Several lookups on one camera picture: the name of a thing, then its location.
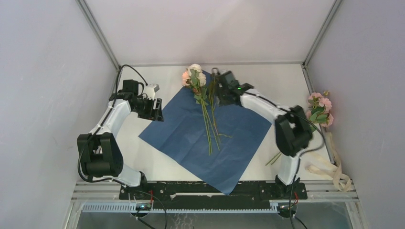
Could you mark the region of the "pink fake rose stem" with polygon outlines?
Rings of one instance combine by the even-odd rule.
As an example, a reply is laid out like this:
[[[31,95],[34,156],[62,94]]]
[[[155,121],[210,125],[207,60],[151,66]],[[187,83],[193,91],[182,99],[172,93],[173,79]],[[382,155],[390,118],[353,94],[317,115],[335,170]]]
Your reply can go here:
[[[217,149],[220,149],[220,134],[214,118],[215,101],[213,84],[208,83],[207,76],[204,74],[202,67],[194,63],[188,66],[183,73],[182,85],[192,91],[195,102],[201,106],[207,133],[209,155],[211,155],[213,153],[213,141]]]
[[[202,116],[204,120],[204,127],[207,134],[209,155],[213,153],[212,139],[211,139],[211,119],[208,114],[208,89],[206,86],[206,76],[202,70],[197,68],[188,68],[182,75],[183,87],[189,88],[193,94],[197,104],[201,106]]]
[[[328,128],[332,125],[334,117],[330,113],[332,102],[328,98],[330,92],[328,90],[323,93],[311,93],[307,99],[308,111],[306,118],[314,124],[319,124],[322,127]]]

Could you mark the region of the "blue wrapping paper sheet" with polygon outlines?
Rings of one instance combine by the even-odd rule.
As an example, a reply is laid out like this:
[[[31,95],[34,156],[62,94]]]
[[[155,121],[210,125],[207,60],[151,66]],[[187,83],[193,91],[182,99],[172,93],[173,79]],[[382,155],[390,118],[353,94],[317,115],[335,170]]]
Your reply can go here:
[[[151,122],[140,139],[196,177],[228,195],[270,130],[257,113],[237,106],[215,108],[220,143],[207,137],[202,108],[183,87],[164,107],[163,122]]]

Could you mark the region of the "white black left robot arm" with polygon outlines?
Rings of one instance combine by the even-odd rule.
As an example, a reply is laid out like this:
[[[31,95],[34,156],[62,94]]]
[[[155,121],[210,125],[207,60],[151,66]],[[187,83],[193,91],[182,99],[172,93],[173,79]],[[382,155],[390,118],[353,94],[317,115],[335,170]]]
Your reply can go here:
[[[158,84],[145,85],[135,80],[124,80],[122,89],[116,89],[110,96],[107,110],[97,125],[77,138],[77,170],[83,181],[115,181],[131,187],[131,193],[138,199],[149,194],[149,186],[143,182],[145,175],[124,163],[116,136],[131,113],[137,113],[141,119],[164,120],[162,100],[155,97],[159,89]]]

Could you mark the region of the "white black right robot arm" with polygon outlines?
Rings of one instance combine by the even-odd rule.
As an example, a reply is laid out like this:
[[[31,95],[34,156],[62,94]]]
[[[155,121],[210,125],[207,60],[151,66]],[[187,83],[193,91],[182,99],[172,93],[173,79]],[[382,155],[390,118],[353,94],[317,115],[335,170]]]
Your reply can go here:
[[[299,105],[281,106],[270,101],[251,84],[240,84],[229,70],[221,72],[212,68],[211,79],[220,105],[235,104],[252,110],[274,127],[276,145],[282,154],[276,175],[276,192],[281,198],[289,198],[295,192],[300,157],[313,139],[303,108]]]

